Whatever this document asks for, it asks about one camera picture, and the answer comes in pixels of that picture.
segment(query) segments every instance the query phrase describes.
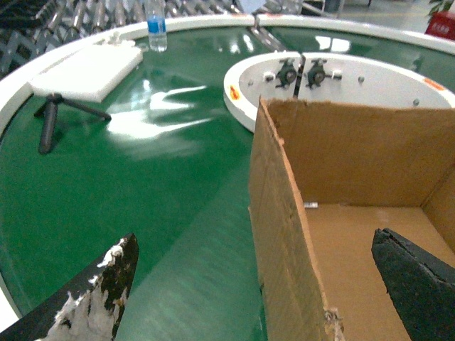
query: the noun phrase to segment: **green conveyor belt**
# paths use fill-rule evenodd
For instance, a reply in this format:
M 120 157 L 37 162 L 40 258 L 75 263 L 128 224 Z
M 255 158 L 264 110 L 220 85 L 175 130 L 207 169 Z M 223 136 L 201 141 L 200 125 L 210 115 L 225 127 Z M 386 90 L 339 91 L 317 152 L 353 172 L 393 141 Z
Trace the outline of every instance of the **green conveyor belt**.
M 305 51 L 320 50 L 316 36 L 349 40 L 347 53 L 416 65 L 455 90 L 453 56 L 329 31 L 272 32 Z M 170 33 L 166 53 L 146 53 L 90 104 L 110 123 L 61 105 L 46 156 L 33 117 L 43 99 L 19 109 L 0 145 L 0 271 L 22 313 L 134 232 L 141 253 L 117 340 L 267 339 L 247 211 L 252 135 L 223 102 L 229 67 L 266 52 L 243 28 Z

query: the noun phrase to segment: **black clamp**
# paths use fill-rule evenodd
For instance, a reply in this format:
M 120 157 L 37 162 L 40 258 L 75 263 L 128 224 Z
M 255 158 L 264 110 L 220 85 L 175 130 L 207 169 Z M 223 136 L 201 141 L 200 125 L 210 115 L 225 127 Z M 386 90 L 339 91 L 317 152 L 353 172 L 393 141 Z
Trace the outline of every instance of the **black clamp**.
M 281 84 L 276 87 L 283 87 L 284 89 L 287 89 L 297 78 L 297 70 L 294 69 L 294 59 L 286 58 L 280 60 L 279 62 L 283 63 L 282 69 L 277 73 L 277 77 Z
M 317 58 L 311 61 L 313 66 L 308 71 L 308 84 L 306 85 L 310 89 L 313 86 L 321 86 L 322 81 L 326 78 L 326 71 L 324 70 L 324 64 L 327 63 L 327 59 Z

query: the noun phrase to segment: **tripod leg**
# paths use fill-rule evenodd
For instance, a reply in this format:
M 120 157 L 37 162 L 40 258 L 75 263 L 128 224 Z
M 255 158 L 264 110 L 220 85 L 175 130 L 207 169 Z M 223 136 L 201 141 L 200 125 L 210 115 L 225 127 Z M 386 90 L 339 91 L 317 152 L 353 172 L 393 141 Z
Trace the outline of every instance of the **tripod leg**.
M 44 102 L 44 104 L 36 110 L 36 113 L 34 114 L 34 117 L 41 117 L 44 115 L 44 111 L 46 110 L 46 105 L 48 105 L 47 101 Z
M 88 112 L 89 114 L 102 117 L 103 119 L 106 119 L 108 121 L 110 121 L 112 119 L 111 115 L 109 115 L 106 112 L 102 112 L 101 110 L 96 110 L 96 109 L 87 107 L 87 106 L 85 106 L 83 104 L 79 104 L 79 103 L 74 102 L 74 101 L 72 101 L 70 99 L 64 99 L 63 103 L 65 103 L 66 105 L 69 105 L 70 107 L 74 107 L 76 109 L 83 110 L 84 112 Z
M 57 122 L 58 105 L 47 102 L 44 110 L 44 124 L 41 132 L 40 146 L 38 151 L 47 154 L 52 148 L 52 135 L 54 134 L 55 123 Z

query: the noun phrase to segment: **black tripod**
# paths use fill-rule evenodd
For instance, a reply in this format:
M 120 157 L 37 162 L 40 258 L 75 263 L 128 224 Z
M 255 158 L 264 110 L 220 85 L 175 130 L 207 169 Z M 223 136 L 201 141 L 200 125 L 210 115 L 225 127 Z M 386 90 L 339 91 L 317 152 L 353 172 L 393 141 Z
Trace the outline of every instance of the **black tripod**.
M 55 123 L 57 122 L 58 105 L 64 103 L 70 107 L 83 110 L 88 114 L 92 114 L 103 119 L 110 121 L 111 115 L 101 112 L 93 108 L 86 107 L 85 105 L 64 99 L 61 94 L 53 93 L 45 98 L 45 104 L 35 113 L 35 117 L 44 115 L 43 131 L 41 132 L 40 146 L 38 151 L 41 154 L 47 154 L 52 149 L 52 136 L 54 134 Z

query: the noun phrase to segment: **water bottle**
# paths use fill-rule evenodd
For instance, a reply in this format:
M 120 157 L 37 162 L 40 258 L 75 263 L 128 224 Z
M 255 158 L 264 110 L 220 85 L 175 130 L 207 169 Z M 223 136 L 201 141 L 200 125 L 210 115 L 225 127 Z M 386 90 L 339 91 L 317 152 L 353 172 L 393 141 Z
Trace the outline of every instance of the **water bottle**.
M 144 5 L 149 27 L 150 49 L 164 52 L 168 48 L 166 23 L 164 21 L 164 0 L 144 0 Z

